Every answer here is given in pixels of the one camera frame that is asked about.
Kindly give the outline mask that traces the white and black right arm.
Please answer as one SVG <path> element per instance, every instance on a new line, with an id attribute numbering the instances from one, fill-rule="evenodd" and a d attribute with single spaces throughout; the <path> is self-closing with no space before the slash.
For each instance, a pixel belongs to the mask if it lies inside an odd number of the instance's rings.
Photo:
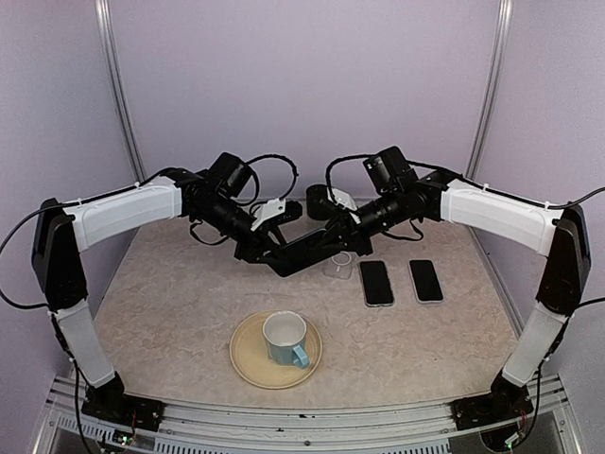
<path id="1" fill-rule="evenodd" d="M 580 305 L 592 261 L 579 202 L 552 205 L 526 200 L 440 166 L 430 166 L 429 174 L 419 177 L 417 163 L 409 162 L 397 147 L 359 158 L 378 199 L 358 207 L 350 196 L 332 188 L 327 199 L 352 218 L 361 235 L 373 236 L 409 219 L 429 218 L 504 237 L 545 257 L 536 306 L 500 372 L 509 383 L 500 384 L 483 400 L 490 418 L 506 418 L 521 401 L 516 387 L 526 385 L 554 351 Z"/>

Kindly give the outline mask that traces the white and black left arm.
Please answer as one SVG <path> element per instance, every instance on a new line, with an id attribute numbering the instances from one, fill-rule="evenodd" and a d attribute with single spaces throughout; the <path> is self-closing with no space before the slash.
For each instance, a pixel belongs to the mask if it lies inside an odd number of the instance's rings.
<path id="1" fill-rule="evenodd" d="M 303 208 L 281 197 L 246 212 L 236 199 L 254 175 L 248 163 L 224 152 L 198 172 L 169 167 L 146 183 L 86 201 L 60 204 L 49 199 L 42 204 L 32 267 L 67 352 L 97 389 L 96 406 L 112 420 L 126 419 L 132 401 L 113 385 L 120 380 L 93 326 L 81 252 L 146 224 L 182 217 L 205 222 L 235 240 L 238 257 L 246 261 L 276 252 L 285 245 L 279 225 L 299 218 Z"/>

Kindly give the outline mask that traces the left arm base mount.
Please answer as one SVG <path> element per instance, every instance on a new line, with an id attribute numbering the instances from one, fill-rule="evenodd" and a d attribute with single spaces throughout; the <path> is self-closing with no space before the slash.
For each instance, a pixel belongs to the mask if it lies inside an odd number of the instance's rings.
<path id="1" fill-rule="evenodd" d="M 86 390 L 82 412 L 117 425 L 157 432 L 164 408 L 160 400 L 127 394 L 122 387 L 108 383 Z"/>

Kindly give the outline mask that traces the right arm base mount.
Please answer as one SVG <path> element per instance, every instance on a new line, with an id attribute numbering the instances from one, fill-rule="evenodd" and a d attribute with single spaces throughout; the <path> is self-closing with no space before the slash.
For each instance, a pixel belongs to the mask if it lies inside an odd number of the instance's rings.
<path id="1" fill-rule="evenodd" d="M 499 373 L 488 393 L 454 400 L 451 411 L 457 430 L 479 428 L 534 411 L 526 385 L 517 386 Z"/>

